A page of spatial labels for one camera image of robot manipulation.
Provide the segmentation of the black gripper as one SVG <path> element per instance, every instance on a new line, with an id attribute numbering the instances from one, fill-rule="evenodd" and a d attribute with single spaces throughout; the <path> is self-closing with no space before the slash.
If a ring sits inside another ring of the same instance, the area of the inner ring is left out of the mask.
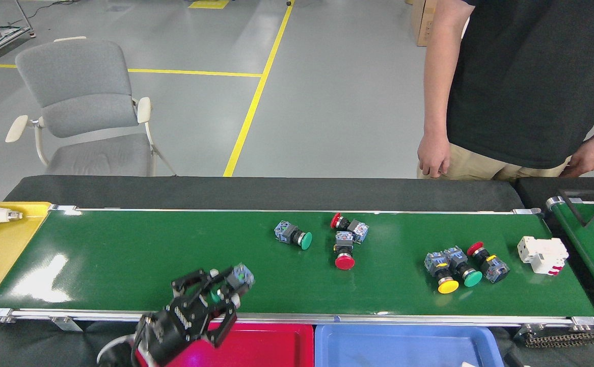
<path id="1" fill-rule="evenodd" d="M 199 340 L 219 348 L 238 319 L 240 296 L 226 296 L 224 277 L 217 269 L 198 269 L 171 282 L 173 300 L 144 318 L 142 357 L 149 366 L 169 364 Z M 210 301 L 218 301 L 211 306 Z M 222 316 L 217 328 L 213 319 Z"/>

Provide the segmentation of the person's right hand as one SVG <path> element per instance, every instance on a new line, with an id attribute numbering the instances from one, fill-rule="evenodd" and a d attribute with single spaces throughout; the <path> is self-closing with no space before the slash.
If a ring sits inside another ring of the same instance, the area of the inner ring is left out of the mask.
<path id="1" fill-rule="evenodd" d="M 421 176 L 439 178 L 447 174 L 451 161 L 451 149 L 446 134 L 425 132 L 417 154 Z"/>

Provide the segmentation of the person's left hand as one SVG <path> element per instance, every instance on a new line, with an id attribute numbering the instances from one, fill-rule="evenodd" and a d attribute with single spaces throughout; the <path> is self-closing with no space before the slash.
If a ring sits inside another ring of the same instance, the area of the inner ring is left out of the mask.
<path id="1" fill-rule="evenodd" d="M 594 137 L 587 139 L 571 156 L 559 177 L 579 177 L 594 170 Z"/>

